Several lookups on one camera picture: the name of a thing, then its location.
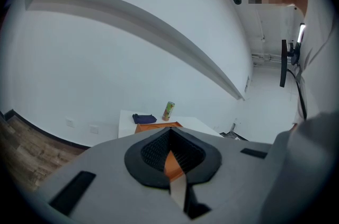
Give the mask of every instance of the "light fixture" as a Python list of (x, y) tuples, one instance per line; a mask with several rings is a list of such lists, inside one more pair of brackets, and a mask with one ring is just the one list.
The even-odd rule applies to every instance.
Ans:
[(299, 30), (298, 40), (297, 40), (297, 42), (299, 43), (301, 42), (302, 34), (304, 32), (305, 27), (306, 25), (304, 23), (300, 24), (300, 30)]

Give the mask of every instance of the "black slot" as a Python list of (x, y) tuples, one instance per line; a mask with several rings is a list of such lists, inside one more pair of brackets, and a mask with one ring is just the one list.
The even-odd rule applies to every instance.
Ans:
[(49, 203), (54, 209), (68, 216), (86, 189), (95, 178), (95, 174), (81, 171)]
[(252, 155), (254, 157), (258, 157), (258, 158), (261, 158), (261, 159), (265, 159), (267, 153), (263, 152), (263, 151), (259, 151), (259, 150), (252, 150), (252, 149), (243, 149), (241, 151), (241, 153), (243, 154), (248, 154), (248, 155)]

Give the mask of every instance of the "wall outlet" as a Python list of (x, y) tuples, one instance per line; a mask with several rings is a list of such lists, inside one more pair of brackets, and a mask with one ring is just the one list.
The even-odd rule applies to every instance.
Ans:
[(66, 125), (69, 127), (74, 128), (74, 120), (70, 119), (70, 118), (66, 118)]
[(90, 133), (95, 133), (96, 135), (98, 135), (99, 134), (99, 126), (90, 125)]

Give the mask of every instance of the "black cable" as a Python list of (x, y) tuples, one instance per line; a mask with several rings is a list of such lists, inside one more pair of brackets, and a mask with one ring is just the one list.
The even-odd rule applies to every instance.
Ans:
[(294, 73), (290, 69), (287, 69), (287, 71), (293, 75), (293, 77), (294, 77), (294, 79), (296, 81), (297, 88), (298, 88), (298, 93), (299, 93), (299, 98), (300, 98), (300, 103), (301, 103), (302, 115), (304, 116), (304, 120), (305, 120), (307, 118), (307, 113), (306, 113), (304, 98), (302, 98), (302, 94), (301, 94), (301, 91), (300, 91), (299, 84), (298, 84), (298, 82), (296, 80), (296, 76), (294, 75)]

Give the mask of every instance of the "white wall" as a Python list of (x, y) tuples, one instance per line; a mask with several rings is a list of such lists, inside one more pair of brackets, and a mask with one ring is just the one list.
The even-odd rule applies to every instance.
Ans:
[(298, 90), (287, 73), (285, 87), (280, 87), (280, 68), (254, 67), (246, 100), (237, 111), (235, 132), (250, 140), (273, 143), (277, 134), (290, 130), (295, 118)]
[[(244, 90), (251, 57), (227, 0), (124, 1), (190, 38)], [(24, 2), (14, 0), (0, 38), (3, 113), (13, 108), (41, 129), (88, 146), (116, 137), (121, 109), (160, 115), (167, 101), (176, 103), (173, 115), (197, 117), (218, 132), (230, 128), (237, 101), (185, 62), (132, 32), (26, 11)], [(65, 117), (76, 127), (67, 127)], [(99, 135), (89, 133), (89, 124), (100, 127)]]

